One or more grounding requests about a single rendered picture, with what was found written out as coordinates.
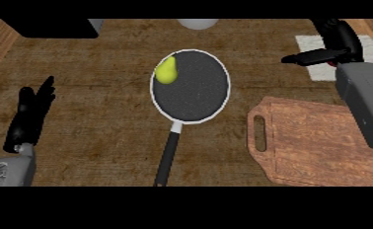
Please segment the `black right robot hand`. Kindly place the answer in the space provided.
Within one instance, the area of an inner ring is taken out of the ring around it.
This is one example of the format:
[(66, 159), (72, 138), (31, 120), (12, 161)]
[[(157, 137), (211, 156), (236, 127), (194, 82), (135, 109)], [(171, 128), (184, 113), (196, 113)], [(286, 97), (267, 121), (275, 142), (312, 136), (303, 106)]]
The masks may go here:
[[(324, 49), (339, 51), (327, 64), (336, 66), (340, 63), (362, 62), (362, 46), (348, 23), (339, 19), (311, 19), (311, 23), (321, 36)], [(281, 62), (300, 65), (295, 54), (284, 56)]]

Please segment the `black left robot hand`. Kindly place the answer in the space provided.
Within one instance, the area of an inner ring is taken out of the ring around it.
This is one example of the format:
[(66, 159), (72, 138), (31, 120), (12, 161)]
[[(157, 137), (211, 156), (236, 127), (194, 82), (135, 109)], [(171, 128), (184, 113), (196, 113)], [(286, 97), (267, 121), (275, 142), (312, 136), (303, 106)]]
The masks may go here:
[(14, 117), (10, 122), (3, 150), (7, 153), (17, 153), (23, 143), (38, 143), (44, 118), (48, 113), (54, 94), (54, 77), (50, 76), (42, 83), (38, 92), (31, 87), (19, 91), (19, 102)]

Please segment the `wooden cutting board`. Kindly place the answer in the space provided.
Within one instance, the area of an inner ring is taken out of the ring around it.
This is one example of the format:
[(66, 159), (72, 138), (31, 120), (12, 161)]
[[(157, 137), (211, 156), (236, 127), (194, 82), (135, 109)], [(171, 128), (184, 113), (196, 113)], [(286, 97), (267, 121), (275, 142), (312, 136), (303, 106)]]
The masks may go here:
[(343, 106), (267, 97), (247, 113), (264, 118), (267, 149), (247, 150), (268, 179), (290, 186), (373, 187), (373, 149)]

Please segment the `yellow-green pear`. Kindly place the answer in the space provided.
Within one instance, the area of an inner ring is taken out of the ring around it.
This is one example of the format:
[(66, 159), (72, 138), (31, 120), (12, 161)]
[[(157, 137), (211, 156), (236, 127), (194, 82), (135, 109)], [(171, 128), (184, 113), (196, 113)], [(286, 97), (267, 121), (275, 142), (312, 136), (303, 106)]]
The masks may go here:
[(178, 78), (177, 59), (169, 56), (159, 64), (156, 71), (156, 80), (162, 84), (171, 84)]

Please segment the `black frying pan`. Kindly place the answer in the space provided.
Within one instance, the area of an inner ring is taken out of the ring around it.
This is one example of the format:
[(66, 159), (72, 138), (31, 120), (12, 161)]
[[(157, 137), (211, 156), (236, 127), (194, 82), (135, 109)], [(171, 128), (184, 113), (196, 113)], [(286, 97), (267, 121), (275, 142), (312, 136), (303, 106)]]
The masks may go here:
[(230, 97), (230, 75), (211, 53), (199, 49), (181, 49), (162, 59), (160, 64), (169, 57), (177, 63), (175, 81), (162, 84), (156, 74), (150, 78), (153, 105), (172, 122), (155, 187), (163, 187), (168, 182), (183, 126), (211, 120), (222, 111)]

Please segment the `white cloth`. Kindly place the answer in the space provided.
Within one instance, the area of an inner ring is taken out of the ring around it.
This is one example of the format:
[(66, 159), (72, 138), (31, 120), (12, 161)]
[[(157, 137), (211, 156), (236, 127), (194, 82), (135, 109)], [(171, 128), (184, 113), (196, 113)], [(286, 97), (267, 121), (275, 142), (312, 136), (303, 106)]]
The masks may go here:
[[(362, 46), (362, 59), (373, 63), (373, 37), (359, 35), (358, 40)], [(326, 50), (321, 36), (296, 36), (296, 43), (300, 52), (296, 54), (298, 63), (308, 69), (312, 81), (333, 81), (334, 67), (327, 64), (339, 51)]]

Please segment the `black appliance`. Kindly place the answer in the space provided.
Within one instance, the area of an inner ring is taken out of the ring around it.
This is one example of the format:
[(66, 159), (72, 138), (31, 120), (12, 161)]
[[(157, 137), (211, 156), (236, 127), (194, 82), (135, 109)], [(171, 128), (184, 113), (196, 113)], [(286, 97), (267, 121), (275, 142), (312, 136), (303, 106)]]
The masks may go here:
[(4, 23), (25, 38), (97, 38), (103, 19), (10, 19)]

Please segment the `white round container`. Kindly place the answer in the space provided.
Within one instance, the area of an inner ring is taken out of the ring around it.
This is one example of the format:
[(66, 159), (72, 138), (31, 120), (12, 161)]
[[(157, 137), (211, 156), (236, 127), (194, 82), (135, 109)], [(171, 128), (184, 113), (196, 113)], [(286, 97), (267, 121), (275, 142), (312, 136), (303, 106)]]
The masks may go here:
[(178, 22), (190, 30), (205, 30), (216, 24), (218, 20), (216, 19), (178, 19)]

